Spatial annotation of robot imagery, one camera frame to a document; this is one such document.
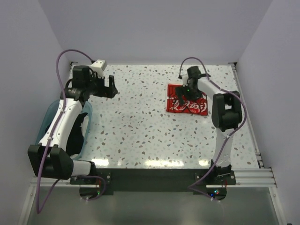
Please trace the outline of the white t-shirt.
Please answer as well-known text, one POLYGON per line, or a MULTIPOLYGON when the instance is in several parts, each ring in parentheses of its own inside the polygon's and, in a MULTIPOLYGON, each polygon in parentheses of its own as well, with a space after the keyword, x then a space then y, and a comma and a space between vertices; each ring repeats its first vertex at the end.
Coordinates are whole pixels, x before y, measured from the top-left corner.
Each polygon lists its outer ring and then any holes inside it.
POLYGON ((168 84, 166 91, 166 107, 168 113, 188 113, 200 116, 208 116, 208 100, 207 95, 203 92, 202 97, 197 100, 188 100, 182 96, 183 104, 179 102, 179 98, 175 92, 178 84, 168 84))

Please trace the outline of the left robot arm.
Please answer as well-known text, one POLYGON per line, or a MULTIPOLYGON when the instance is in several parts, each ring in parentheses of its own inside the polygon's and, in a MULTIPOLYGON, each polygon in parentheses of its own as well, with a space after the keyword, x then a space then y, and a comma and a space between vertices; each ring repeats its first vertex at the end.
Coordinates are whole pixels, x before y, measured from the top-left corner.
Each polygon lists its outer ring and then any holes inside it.
POLYGON ((77 117, 91 95, 114 98, 118 93, 114 76, 110 75, 109 85, 105 85, 105 67, 104 60, 73 67, 72 86, 62 91, 57 112, 47 132, 38 144, 28 148, 30 163, 38 178, 67 180, 80 176, 87 184, 96 181, 95 164, 72 159, 67 153, 67 142, 77 117))

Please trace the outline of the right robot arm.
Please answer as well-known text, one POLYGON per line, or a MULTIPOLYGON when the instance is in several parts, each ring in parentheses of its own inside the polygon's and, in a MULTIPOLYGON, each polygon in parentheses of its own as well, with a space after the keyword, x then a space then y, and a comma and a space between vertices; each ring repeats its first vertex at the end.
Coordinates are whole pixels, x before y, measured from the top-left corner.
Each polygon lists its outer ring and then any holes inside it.
POLYGON ((216 128, 216 150, 212 165, 220 168, 229 167, 233 132, 242 122, 240 94, 221 89, 209 76, 202 74, 197 66, 187 69, 181 77, 182 85, 175 89, 180 106, 184 101, 196 101, 206 94, 212 100, 211 120, 216 128))

